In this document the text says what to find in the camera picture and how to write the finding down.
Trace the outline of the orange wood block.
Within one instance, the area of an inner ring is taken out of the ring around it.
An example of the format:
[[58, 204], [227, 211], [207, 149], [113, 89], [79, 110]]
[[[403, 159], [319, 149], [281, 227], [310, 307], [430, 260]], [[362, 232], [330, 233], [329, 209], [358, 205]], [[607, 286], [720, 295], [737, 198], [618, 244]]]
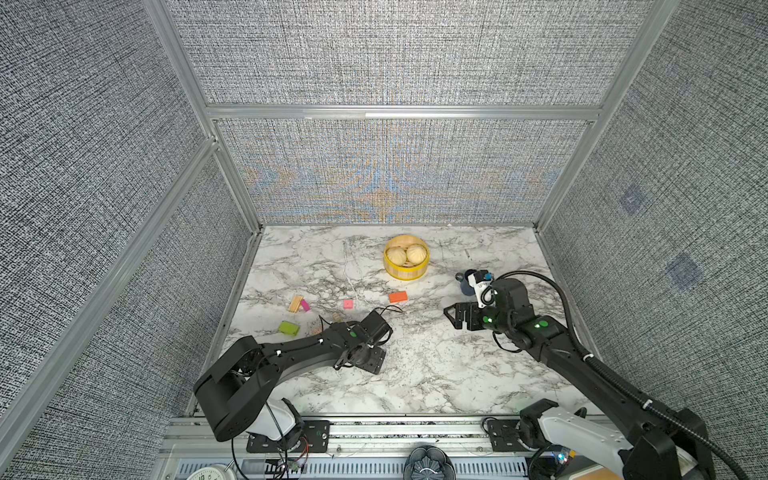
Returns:
[[408, 294], [405, 291], [397, 291], [390, 293], [388, 299], [390, 304], [402, 303], [408, 300]]

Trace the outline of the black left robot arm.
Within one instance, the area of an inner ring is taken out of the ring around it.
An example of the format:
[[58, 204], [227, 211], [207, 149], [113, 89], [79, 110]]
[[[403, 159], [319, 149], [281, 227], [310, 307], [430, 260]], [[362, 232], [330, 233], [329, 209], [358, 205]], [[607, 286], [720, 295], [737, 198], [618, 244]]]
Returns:
[[193, 393], [215, 439], [243, 433], [291, 447], [304, 420], [291, 401], [272, 401], [281, 383], [313, 370], [359, 369], [377, 375], [393, 328], [376, 310], [363, 320], [335, 322], [316, 335], [283, 343], [244, 336], [196, 381]]

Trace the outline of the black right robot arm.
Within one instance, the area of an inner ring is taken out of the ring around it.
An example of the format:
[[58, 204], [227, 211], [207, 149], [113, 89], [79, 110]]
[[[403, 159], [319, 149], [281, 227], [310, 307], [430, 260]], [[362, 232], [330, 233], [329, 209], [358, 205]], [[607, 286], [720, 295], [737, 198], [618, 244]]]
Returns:
[[488, 330], [565, 378], [594, 404], [611, 426], [570, 413], [553, 400], [539, 400], [519, 413], [517, 440], [541, 456], [568, 448], [623, 479], [713, 479], [720, 460], [739, 479], [747, 472], [708, 435], [688, 409], [675, 411], [621, 378], [577, 338], [569, 320], [538, 315], [521, 282], [525, 271], [494, 276], [467, 270], [456, 276], [475, 298], [444, 309], [457, 330]]

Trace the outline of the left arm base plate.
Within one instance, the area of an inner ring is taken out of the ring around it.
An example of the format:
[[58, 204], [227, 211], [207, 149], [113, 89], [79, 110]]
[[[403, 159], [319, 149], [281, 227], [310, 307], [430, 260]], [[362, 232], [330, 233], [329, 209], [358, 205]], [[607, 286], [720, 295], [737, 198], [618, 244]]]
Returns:
[[248, 453], [280, 453], [292, 455], [301, 453], [326, 453], [330, 440], [331, 422], [310, 420], [300, 422], [280, 440], [264, 435], [250, 434], [246, 446]]

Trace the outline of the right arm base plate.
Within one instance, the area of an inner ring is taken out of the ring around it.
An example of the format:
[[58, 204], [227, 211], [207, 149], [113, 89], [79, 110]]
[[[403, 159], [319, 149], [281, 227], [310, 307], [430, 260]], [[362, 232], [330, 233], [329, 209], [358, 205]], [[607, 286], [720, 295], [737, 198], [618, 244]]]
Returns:
[[536, 451], [522, 440], [518, 419], [485, 417], [481, 421], [481, 428], [486, 433], [492, 451], [495, 453]]

